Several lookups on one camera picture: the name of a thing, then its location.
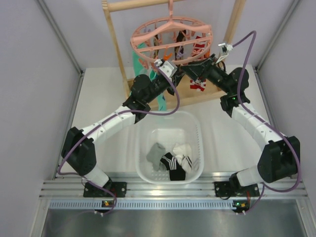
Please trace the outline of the pink round clip hanger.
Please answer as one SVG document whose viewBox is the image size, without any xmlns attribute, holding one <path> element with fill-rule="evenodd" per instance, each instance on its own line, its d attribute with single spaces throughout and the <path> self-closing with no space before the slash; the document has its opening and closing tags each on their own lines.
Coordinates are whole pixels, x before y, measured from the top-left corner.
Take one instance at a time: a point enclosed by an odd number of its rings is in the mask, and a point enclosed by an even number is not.
<svg viewBox="0 0 316 237">
<path fill-rule="evenodd" d="M 173 1 L 168 2 L 169 16 L 156 18 L 139 26 L 130 38 L 132 50 L 134 50 L 148 64 L 162 58 L 166 48 L 172 50 L 169 59 L 176 65 L 186 65 L 203 56 L 213 42 L 212 27 L 198 19 L 173 14 Z M 186 41 L 176 43 L 179 31 L 186 30 Z M 205 41 L 205 50 L 192 57 L 193 45 Z M 174 47 L 183 46 L 184 56 L 182 60 L 175 60 Z"/>
</svg>

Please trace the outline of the black striped sock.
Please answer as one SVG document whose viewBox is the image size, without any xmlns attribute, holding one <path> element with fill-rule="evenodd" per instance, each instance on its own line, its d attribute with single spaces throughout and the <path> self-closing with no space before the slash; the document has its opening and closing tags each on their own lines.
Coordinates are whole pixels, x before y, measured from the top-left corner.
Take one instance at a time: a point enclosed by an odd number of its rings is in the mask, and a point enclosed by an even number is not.
<svg viewBox="0 0 316 237">
<path fill-rule="evenodd" d="M 178 163 L 177 159 L 171 154 L 166 153 L 160 160 L 169 172 L 170 181 L 184 181 L 186 172 Z"/>
</svg>

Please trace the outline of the black sock white stripes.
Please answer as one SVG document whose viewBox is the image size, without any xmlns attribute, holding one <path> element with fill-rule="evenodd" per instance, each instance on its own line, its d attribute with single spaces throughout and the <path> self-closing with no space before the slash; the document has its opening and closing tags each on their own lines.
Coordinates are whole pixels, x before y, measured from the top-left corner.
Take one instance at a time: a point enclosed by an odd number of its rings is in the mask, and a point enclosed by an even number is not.
<svg viewBox="0 0 316 237">
<path fill-rule="evenodd" d="M 167 89 L 167 92 L 170 94 L 170 95 L 172 95 L 172 96 L 174 96 L 175 95 L 175 86 L 174 85 L 171 85 L 171 86 L 169 86 L 168 87 L 168 89 Z"/>
</svg>

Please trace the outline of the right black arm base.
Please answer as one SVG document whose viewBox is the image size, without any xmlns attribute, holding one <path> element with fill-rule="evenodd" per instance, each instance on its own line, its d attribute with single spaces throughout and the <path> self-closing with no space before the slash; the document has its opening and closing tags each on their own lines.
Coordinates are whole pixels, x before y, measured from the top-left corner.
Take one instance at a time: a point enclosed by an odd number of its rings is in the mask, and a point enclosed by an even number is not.
<svg viewBox="0 0 316 237">
<path fill-rule="evenodd" d="M 259 197 L 260 192 L 257 184 L 234 188 L 229 181 L 214 182 L 215 196 L 221 199 L 236 197 Z"/>
</svg>

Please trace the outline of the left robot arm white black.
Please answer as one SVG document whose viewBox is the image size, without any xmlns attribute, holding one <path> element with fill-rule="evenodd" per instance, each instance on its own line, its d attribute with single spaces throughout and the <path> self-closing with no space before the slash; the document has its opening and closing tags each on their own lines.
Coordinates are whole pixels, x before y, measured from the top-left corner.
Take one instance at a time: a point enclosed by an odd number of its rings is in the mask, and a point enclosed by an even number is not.
<svg viewBox="0 0 316 237">
<path fill-rule="evenodd" d="M 136 124 L 146 115 L 159 115 L 158 112 L 151 111 L 149 103 L 169 87 L 176 87 L 172 82 L 176 71 L 161 67 L 159 72 L 154 80 L 146 75 L 137 76 L 129 98 L 109 116 L 86 128 L 72 127 L 67 133 L 61 151 L 62 163 L 67 162 L 101 196 L 107 196 L 111 192 L 112 180 L 97 165 L 96 143 L 104 142 L 123 128 Z"/>
</svg>

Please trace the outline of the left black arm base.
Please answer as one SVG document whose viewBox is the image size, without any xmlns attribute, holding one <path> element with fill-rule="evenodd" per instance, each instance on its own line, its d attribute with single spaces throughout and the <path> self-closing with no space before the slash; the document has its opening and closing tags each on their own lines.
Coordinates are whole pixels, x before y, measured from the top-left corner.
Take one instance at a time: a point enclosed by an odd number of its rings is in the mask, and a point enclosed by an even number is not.
<svg viewBox="0 0 316 237">
<path fill-rule="evenodd" d="M 109 191 L 113 193 L 117 198 L 124 198 L 127 191 L 127 183 L 126 182 L 113 182 Z M 111 195 L 107 192 L 102 191 L 101 189 L 91 185 L 90 183 L 86 183 L 84 186 L 83 196 L 85 198 L 105 198 L 111 197 Z"/>
</svg>

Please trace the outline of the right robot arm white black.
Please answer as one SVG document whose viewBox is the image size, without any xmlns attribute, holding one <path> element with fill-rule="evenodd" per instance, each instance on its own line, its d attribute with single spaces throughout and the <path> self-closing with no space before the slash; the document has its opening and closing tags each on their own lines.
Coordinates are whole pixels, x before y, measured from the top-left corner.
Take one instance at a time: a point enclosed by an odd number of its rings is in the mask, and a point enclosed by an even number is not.
<svg viewBox="0 0 316 237">
<path fill-rule="evenodd" d="M 249 86 L 246 69 L 238 67 L 227 74 L 216 66 L 213 56 L 191 62 L 181 69 L 193 81 L 206 79 L 225 92 L 220 98 L 222 110 L 248 132 L 262 151 L 257 165 L 231 175 L 229 182 L 233 194 L 241 196 L 250 185 L 272 183 L 300 174 L 299 140 L 276 131 L 255 111 L 244 93 Z"/>
</svg>

